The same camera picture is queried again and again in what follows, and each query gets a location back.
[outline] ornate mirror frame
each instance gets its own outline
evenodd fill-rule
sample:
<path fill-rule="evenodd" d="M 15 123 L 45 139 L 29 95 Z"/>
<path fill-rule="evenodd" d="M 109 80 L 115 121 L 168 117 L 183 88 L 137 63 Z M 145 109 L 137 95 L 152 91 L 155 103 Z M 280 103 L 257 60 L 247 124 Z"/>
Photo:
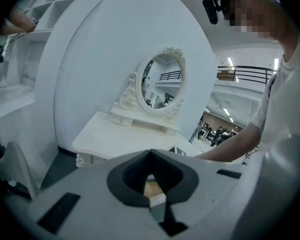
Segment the ornate mirror frame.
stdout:
<path fill-rule="evenodd" d="M 153 109 L 144 101 L 141 84 L 146 66 L 150 60 L 158 55 L 170 55 L 176 59 L 180 66 L 182 80 L 180 89 L 174 100 L 166 107 Z M 138 120 L 144 123 L 162 126 L 165 133 L 175 135 L 181 130 L 176 125 L 176 119 L 188 83 L 187 74 L 185 58 L 180 49 L 173 47 L 163 48 L 151 53 L 141 62 L 138 70 L 131 73 L 128 87 L 122 93 L 118 102 L 114 103 L 108 120 L 122 126 L 131 126 L 133 120 Z"/>

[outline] gray floor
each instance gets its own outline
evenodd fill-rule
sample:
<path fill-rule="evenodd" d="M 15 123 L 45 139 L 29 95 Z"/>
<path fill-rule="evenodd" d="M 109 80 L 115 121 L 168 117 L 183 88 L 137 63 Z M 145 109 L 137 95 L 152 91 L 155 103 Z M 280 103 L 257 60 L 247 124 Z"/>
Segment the gray floor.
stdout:
<path fill-rule="evenodd" d="M 75 158 L 59 153 L 42 182 L 41 190 L 47 189 L 76 169 Z"/>

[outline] man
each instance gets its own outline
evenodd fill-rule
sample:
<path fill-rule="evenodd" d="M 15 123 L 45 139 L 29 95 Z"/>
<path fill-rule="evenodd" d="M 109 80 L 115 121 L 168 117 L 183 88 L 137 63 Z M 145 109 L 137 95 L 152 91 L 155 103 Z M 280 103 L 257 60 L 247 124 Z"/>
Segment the man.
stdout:
<path fill-rule="evenodd" d="M 258 151 L 266 151 L 278 140 L 300 135 L 300 33 L 277 0 L 225 0 L 221 5 L 230 23 L 270 38 L 284 50 L 251 122 L 238 135 L 197 156 L 231 162 L 258 144 Z"/>
<path fill-rule="evenodd" d="M 220 128 L 216 131 L 215 136 L 212 140 L 212 143 L 210 145 L 210 147 L 213 147 L 215 145 L 215 141 L 217 140 L 217 138 L 222 134 L 222 127 L 220 126 Z"/>
<path fill-rule="evenodd" d="M 207 130 L 208 130 L 208 126 L 207 126 L 207 124 L 204 124 L 204 125 L 203 125 L 203 128 L 202 128 L 202 130 L 204 130 L 204 131 L 207 131 Z"/>

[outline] white chair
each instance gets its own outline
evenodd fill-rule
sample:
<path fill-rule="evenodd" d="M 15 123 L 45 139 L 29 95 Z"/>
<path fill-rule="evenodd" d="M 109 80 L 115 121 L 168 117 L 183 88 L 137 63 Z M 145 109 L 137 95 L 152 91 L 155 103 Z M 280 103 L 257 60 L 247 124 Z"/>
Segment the white chair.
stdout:
<path fill-rule="evenodd" d="M 21 148 L 13 141 L 8 143 L 4 155 L 0 159 L 0 180 L 14 180 L 23 184 L 27 187 L 32 199 L 40 193 L 40 189 L 32 178 Z"/>

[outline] camera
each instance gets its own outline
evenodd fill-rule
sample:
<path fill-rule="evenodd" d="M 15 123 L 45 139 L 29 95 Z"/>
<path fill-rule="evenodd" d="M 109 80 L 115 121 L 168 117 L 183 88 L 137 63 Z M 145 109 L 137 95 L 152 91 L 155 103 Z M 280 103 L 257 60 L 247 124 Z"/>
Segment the camera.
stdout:
<path fill-rule="evenodd" d="M 218 4 L 218 0 L 203 0 L 202 4 L 209 17 L 210 23 L 214 25 L 217 24 L 219 20 L 218 12 L 221 11 L 221 8 Z"/>

